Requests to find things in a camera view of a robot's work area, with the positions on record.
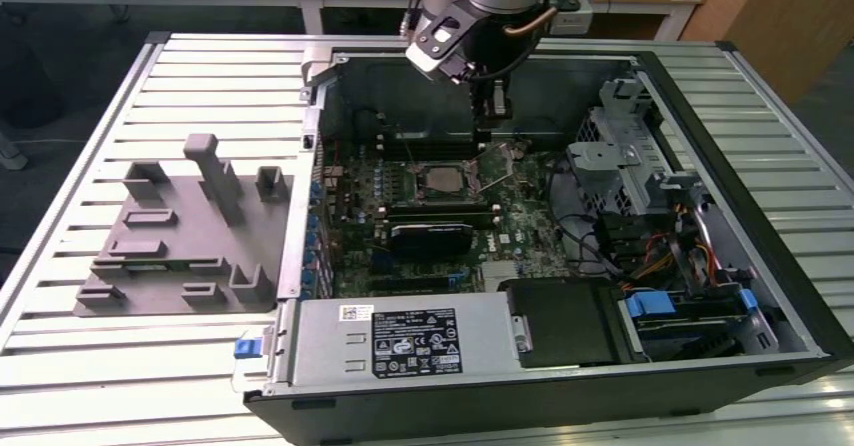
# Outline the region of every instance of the blue latch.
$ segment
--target blue latch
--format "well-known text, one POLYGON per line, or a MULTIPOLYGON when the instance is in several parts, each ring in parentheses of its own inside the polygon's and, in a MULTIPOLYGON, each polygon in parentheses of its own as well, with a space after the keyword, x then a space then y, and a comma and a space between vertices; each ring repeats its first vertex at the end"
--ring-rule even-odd
POLYGON ((755 311, 756 309, 759 309, 759 302, 756 301, 756 297, 754 296, 752 291, 750 291, 748 289, 742 289, 738 292, 738 295, 742 298, 742 302, 744 303, 747 311, 755 311))
POLYGON ((261 357, 261 338, 237 339, 234 341, 234 359, 261 357))
POLYGON ((672 314, 676 312, 669 295, 664 291, 636 292, 625 300, 625 307, 632 318, 647 314, 672 314))

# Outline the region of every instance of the motherboard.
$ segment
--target motherboard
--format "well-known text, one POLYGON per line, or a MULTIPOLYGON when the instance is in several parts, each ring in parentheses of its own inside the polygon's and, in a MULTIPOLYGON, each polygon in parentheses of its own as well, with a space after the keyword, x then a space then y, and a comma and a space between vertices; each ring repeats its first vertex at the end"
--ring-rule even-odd
POLYGON ((551 153, 508 140, 471 159, 421 160, 447 148, 396 146, 327 147, 335 297, 495 291, 571 274, 544 194, 551 153))

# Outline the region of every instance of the table leg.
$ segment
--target table leg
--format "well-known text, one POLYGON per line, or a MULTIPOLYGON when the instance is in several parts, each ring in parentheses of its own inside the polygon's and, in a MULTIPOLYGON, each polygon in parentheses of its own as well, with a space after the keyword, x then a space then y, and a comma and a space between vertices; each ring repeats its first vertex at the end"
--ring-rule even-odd
POLYGON ((688 24, 693 8, 692 3, 673 4, 669 14, 664 16, 661 25, 655 33, 655 41, 679 41, 684 26, 688 24))
POLYGON ((323 9, 323 0, 301 0, 299 7, 303 11, 303 24, 305 25, 305 34, 323 34, 323 17, 320 11, 323 9))

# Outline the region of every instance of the barcode sticker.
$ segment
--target barcode sticker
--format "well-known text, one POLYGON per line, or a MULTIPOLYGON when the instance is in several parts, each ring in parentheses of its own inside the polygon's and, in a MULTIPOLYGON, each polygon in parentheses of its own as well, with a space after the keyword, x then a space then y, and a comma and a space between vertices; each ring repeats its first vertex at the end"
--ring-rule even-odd
POLYGON ((339 321, 369 321, 373 314, 372 304, 343 305, 339 321))

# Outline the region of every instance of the white table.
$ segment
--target white table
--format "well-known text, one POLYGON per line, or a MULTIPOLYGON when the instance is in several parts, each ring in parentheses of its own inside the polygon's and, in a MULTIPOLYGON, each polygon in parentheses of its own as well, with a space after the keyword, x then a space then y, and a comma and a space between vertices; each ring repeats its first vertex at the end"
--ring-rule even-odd
MULTIPOLYGON (((637 47, 631 41, 561 44, 583 50, 637 47)), ((76 318, 70 310, 126 196, 117 180, 129 161, 158 159, 166 172, 186 171, 185 135, 213 133, 220 157, 232 160, 238 174, 261 164, 287 174, 295 158, 281 156, 283 145, 296 140, 303 117, 313 114, 299 101, 304 51, 332 45, 401 43, 367 36, 176 34, 165 44, 144 46, 0 290, 0 436, 14 436, 2 446, 285 444, 244 409, 230 383, 233 340, 269 324, 269 314, 76 318)), ((854 184, 738 55, 712 46, 645 47, 854 333, 854 184)), ((604 445, 619 438, 628 446, 847 445, 850 376, 771 389, 699 416, 393 444, 604 445)))

